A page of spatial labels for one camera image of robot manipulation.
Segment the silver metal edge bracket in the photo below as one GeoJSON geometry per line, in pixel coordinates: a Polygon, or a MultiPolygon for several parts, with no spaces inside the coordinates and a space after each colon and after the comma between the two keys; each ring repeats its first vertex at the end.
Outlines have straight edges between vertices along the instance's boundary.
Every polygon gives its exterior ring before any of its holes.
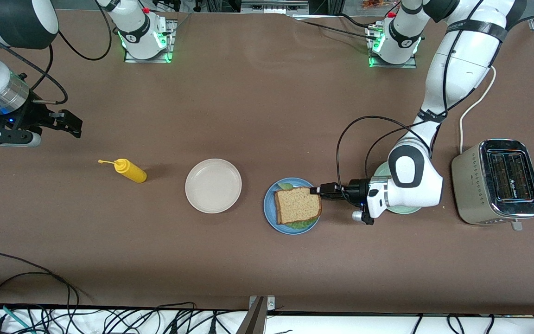
{"type": "MultiPolygon", "coordinates": [[[[248,309],[251,309],[252,305],[258,298],[259,296],[256,295],[253,295],[249,298],[248,309]]],[[[275,296],[268,295],[265,296],[265,299],[267,301],[267,311],[273,311],[276,308],[275,296]]]]}

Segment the beige chrome toaster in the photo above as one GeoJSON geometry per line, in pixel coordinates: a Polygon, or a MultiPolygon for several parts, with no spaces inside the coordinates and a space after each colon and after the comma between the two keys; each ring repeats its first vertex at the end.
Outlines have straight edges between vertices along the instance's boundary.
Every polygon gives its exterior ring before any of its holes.
{"type": "Polygon", "coordinates": [[[527,147],[517,140],[489,139],[451,163],[458,215],[470,225],[509,223],[521,231],[534,218],[534,168],[527,147]]]}

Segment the beige round plate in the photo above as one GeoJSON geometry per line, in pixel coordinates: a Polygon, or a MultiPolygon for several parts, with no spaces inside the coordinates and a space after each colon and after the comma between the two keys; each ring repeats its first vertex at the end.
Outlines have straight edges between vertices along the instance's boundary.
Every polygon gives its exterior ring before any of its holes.
{"type": "Polygon", "coordinates": [[[240,197],[242,176],[223,159],[208,159],[195,165],[185,180],[185,195],[197,211],[216,214],[228,210],[240,197]]]}

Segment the yellow mustard squeeze bottle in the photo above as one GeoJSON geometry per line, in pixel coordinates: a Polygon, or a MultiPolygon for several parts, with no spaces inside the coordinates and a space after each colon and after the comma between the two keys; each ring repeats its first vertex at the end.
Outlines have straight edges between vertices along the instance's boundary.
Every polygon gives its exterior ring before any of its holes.
{"type": "Polygon", "coordinates": [[[114,170],[133,182],[138,184],[146,182],[147,173],[137,165],[127,159],[116,159],[114,161],[98,160],[100,164],[111,164],[114,170]]]}

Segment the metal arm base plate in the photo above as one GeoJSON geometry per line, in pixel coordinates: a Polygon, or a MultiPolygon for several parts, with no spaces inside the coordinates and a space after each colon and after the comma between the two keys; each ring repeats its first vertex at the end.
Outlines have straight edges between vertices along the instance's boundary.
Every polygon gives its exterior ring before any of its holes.
{"type": "Polygon", "coordinates": [[[369,51],[369,65],[384,68],[417,68],[415,53],[421,42],[421,36],[413,38],[399,37],[396,42],[391,36],[392,29],[377,21],[364,28],[369,51]]]}
{"type": "Polygon", "coordinates": [[[176,41],[177,19],[149,13],[150,28],[139,39],[133,34],[119,32],[125,49],[125,63],[171,63],[176,41]]]}

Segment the blue round plate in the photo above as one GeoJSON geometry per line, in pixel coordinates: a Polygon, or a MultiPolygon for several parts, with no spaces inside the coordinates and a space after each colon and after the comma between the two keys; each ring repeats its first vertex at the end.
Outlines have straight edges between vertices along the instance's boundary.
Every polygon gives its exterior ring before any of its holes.
{"type": "Polygon", "coordinates": [[[272,184],[267,190],[263,201],[263,211],[267,222],[269,222],[270,226],[272,226],[274,230],[286,235],[300,235],[310,231],[314,226],[316,226],[320,218],[320,214],[318,214],[316,218],[312,218],[305,223],[300,222],[281,225],[277,223],[278,213],[276,210],[275,193],[276,191],[283,190],[283,188],[280,187],[280,184],[289,184],[293,187],[313,187],[313,185],[307,180],[297,177],[284,178],[272,184]]]}

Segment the light green round plate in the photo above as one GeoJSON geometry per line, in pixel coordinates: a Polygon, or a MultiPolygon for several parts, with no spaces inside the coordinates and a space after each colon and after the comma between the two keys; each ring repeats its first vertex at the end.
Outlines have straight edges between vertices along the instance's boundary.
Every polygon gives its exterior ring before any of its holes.
{"type": "MultiPolygon", "coordinates": [[[[388,167],[388,162],[385,161],[382,163],[374,173],[375,177],[387,176],[390,177],[390,167],[388,167]]],[[[388,206],[387,210],[396,214],[412,214],[419,211],[421,207],[406,207],[406,206],[388,206]]]]}

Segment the silver background equipment frame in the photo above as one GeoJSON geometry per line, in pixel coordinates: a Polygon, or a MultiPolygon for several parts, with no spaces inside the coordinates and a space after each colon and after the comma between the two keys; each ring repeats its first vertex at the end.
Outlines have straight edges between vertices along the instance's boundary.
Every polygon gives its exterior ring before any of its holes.
{"type": "Polygon", "coordinates": [[[241,13],[282,13],[309,15],[308,0],[241,0],[241,13]]]}

